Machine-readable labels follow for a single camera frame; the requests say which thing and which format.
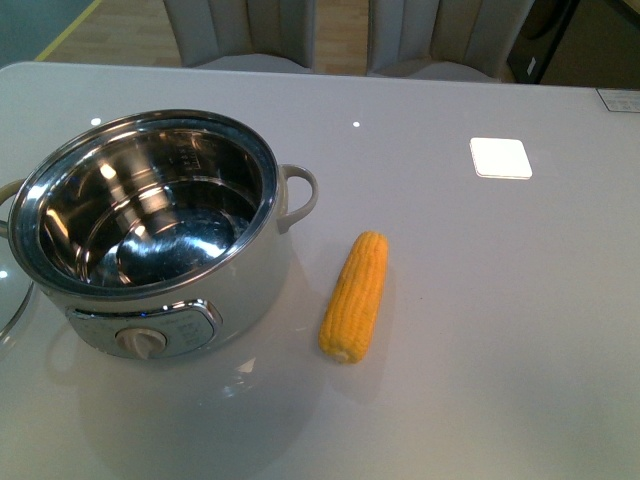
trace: white square light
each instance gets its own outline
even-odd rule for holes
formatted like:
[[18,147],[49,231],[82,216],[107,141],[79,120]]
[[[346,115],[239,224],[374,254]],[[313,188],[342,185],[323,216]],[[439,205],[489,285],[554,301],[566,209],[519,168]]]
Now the white square light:
[[531,178],[531,164],[520,140],[510,138],[472,138],[471,156],[476,173],[487,178]]

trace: chair backrest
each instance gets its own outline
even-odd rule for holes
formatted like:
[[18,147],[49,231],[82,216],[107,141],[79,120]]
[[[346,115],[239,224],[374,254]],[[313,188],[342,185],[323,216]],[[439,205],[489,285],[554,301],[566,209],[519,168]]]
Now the chair backrest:
[[496,77],[534,0],[369,0],[367,71],[415,58]]
[[313,68],[316,0],[164,0],[182,65],[262,53]]

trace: chair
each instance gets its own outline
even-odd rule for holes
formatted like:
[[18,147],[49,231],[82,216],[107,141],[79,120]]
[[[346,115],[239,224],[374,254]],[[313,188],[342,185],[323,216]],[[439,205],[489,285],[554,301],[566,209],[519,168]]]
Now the chair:
[[316,0],[164,0],[183,67],[311,73]]
[[498,82],[534,0],[369,0],[367,75]]

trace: sticker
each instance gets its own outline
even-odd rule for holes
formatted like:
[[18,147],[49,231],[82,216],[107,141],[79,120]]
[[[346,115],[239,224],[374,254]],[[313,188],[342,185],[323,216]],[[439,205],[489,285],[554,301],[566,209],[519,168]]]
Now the sticker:
[[521,180],[531,178],[531,164],[520,140],[474,137],[469,143],[479,177]]
[[640,113],[640,90],[596,90],[610,112]]

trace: wooden floor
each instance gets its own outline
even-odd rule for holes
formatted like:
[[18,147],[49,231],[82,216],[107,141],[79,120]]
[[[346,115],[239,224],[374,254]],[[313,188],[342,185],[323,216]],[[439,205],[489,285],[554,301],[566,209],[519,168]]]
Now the wooden floor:
[[[316,71],[362,75],[367,0],[317,0]],[[102,0],[48,62],[179,67],[162,0]]]

